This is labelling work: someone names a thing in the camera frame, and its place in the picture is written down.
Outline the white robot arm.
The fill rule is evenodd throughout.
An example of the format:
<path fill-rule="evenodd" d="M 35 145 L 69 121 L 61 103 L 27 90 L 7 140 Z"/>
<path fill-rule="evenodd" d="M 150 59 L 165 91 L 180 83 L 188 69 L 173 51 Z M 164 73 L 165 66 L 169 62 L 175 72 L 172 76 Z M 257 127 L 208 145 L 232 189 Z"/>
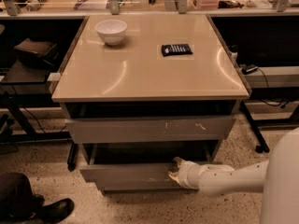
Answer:
<path fill-rule="evenodd" d="M 263 195 L 260 224 L 299 224 L 299 128 L 277 142 L 269 159 L 235 169 L 224 164 L 197 164 L 175 158 L 178 169 L 169 174 L 185 189 L 209 197 L 235 192 Z"/>

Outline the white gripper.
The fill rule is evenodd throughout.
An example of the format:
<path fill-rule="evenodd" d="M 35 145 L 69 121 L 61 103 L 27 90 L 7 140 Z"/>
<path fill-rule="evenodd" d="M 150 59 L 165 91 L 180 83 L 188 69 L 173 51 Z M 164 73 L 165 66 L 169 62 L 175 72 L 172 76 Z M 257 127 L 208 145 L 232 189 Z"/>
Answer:
<path fill-rule="evenodd" d="M 192 161 L 185 161 L 180 157 L 175 157 L 173 161 L 177 164 L 178 172 L 169 171 L 169 177 L 185 189 L 199 189 L 199 175 L 202 166 Z"/>

